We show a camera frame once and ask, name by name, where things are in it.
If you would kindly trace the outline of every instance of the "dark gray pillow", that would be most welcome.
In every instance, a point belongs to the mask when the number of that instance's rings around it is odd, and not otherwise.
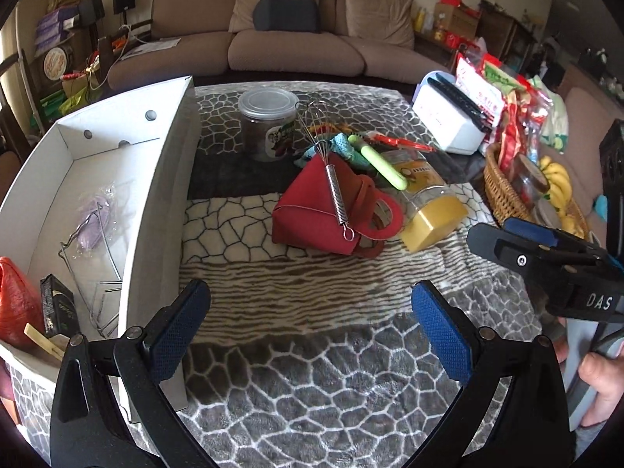
[[[321,32],[316,0],[260,0],[253,14],[259,32]]]

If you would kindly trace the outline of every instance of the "whisk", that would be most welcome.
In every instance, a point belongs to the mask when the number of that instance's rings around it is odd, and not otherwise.
[[[349,226],[349,217],[344,206],[342,193],[335,167],[330,164],[331,131],[334,126],[328,117],[327,102],[321,98],[312,98],[308,102],[297,104],[297,118],[301,125],[301,133],[305,139],[314,146],[314,150],[325,164],[325,173],[330,185],[331,199],[334,203],[334,211],[338,225],[342,226],[342,237],[346,241],[353,241],[355,232]]]

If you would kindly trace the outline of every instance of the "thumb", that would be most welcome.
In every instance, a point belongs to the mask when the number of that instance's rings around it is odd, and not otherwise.
[[[610,361],[588,353],[578,368],[578,375],[598,391],[581,425],[586,427],[607,420],[624,394],[624,360]]]

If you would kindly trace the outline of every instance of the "bunch of bananas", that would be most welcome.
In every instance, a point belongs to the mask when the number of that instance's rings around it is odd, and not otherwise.
[[[550,183],[550,190],[545,198],[557,211],[563,230],[583,239],[585,237],[583,229],[578,226],[573,216],[567,214],[567,206],[572,200],[572,185],[566,168],[560,163],[552,161],[550,156],[543,156],[539,166]]]

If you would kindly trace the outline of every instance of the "finger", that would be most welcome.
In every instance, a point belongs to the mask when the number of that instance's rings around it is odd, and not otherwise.
[[[552,342],[552,345],[557,355],[557,362],[561,364],[568,358],[568,353],[570,351],[570,349],[568,348],[566,337],[565,336],[558,337],[556,340]]]
[[[624,394],[624,359],[609,361],[589,353],[579,366],[578,375],[598,391],[581,425],[588,427],[607,420]]]

